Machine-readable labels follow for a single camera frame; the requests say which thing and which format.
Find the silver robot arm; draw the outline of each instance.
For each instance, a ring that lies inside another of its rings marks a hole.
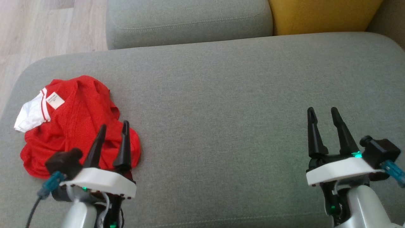
[[[131,174],[129,122],[124,121],[122,142],[112,171],[102,170],[98,166],[106,129],[106,125],[101,126],[83,165],[79,163],[83,154],[78,148],[57,152],[46,161],[45,166],[52,175],[38,191],[38,200],[26,227],[30,226],[38,202],[46,199],[50,193],[57,201],[73,202],[62,228],[124,226],[121,203],[124,199],[134,198],[136,193],[136,183]]]
[[[307,170],[309,186],[320,186],[325,198],[325,212],[336,228],[399,228],[391,223],[370,181],[394,177],[405,187],[405,174],[394,164],[401,153],[389,140],[365,136],[357,147],[336,108],[333,123],[338,130],[340,151],[328,155],[317,127],[313,108],[308,109],[308,149],[311,160]]]

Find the yellow pillow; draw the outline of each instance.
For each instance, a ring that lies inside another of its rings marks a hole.
[[[274,35],[365,31],[383,0],[269,0]]]

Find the gray couch cushion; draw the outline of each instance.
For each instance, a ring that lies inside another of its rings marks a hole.
[[[23,227],[41,180],[30,177],[13,130],[22,104],[54,78],[92,75],[111,89],[139,134],[138,190],[126,227],[328,227],[320,188],[308,187],[306,110],[330,153],[330,108],[353,137],[405,148],[405,53],[372,33],[325,33],[143,47],[40,60],[19,78],[0,121],[0,221]],[[398,164],[405,167],[404,156]],[[390,217],[403,189],[372,183]],[[40,203],[32,227],[58,227],[70,204]]]
[[[270,36],[267,0],[108,0],[108,49]]]

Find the red t-shirt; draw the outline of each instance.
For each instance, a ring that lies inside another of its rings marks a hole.
[[[110,99],[110,90],[90,76],[67,81],[53,80],[45,87],[47,98],[55,92],[64,103],[54,109],[46,103],[51,120],[25,133],[27,144],[21,159],[27,172],[38,178],[48,178],[45,162],[57,151],[82,150],[83,164],[102,124],[107,125],[99,166],[113,169],[113,161],[121,144],[122,123],[119,110]],[[137,133],[130,129],[132,167],[138,163],[141,147]]]

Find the white tag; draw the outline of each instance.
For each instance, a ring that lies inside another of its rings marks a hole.
[[[62,98],[60,98],[60,96],[58,94],[56,94],[55,92],[53,92],[51,95],[49,95],[49,97],[46,99],[46,101],[54,109],[59,108],[59,106],[61,106],[63,103],[65,103],[65,101]]]

